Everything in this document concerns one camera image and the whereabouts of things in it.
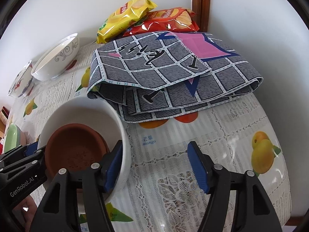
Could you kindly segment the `person left hand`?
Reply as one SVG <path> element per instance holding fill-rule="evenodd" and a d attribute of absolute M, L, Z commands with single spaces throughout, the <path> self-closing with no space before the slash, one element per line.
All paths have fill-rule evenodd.
<path fill-rule="evenodd" d="M 37 211 L 37 205 L 35 204 L 34 199 L 28 195 L 24 200 L 22 200 L 15 208 L 14 212 L 19 214 L 20 217 L 24 219 L 24 228 L 28 232 L 32 220 L 34 219 L 35 213 Z"/>

